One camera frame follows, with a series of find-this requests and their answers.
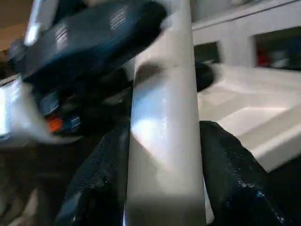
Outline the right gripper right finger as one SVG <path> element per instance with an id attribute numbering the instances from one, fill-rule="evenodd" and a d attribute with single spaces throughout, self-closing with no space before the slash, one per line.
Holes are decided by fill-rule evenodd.
<path id="1" fill-rule="evenodd" d="M 214 221 L 219 226 L 289 226 L 268 174 L 231 133 L 200 121 L 203 174 Z"/>

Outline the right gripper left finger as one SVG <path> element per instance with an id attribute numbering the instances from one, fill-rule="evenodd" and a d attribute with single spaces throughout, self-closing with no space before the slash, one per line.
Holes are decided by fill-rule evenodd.
<path id="1" fill-rule="evenodd" d="M 57 226 L 121 226 L 127 194 L 130 121 L 102 137 L 67 187 Z"/>

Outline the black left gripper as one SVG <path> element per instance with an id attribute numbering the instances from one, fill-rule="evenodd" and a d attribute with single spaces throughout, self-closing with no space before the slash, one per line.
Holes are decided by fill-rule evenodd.
<path id="1" fill-rule="evenodd" d="M 15 42 L 8 61 L 24 81 L 73 81 L 111 71 L 161 34 L 167 9 L 155 0 L 110 1 L 67 16 L 31 46 Z M 120 68 L 33 95 L 48 130 L 62 137 L 105 133 L 129 119 L 133 81 Z"/>

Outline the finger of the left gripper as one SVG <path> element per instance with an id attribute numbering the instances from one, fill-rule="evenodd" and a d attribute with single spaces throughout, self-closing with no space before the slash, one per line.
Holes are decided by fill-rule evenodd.
<path id="1" fill-rule="evenodd" d="M 201 92 L 214 83 L 214 72 L 210 66 L 202 62 L 195 62 L 197 92 Z"/>

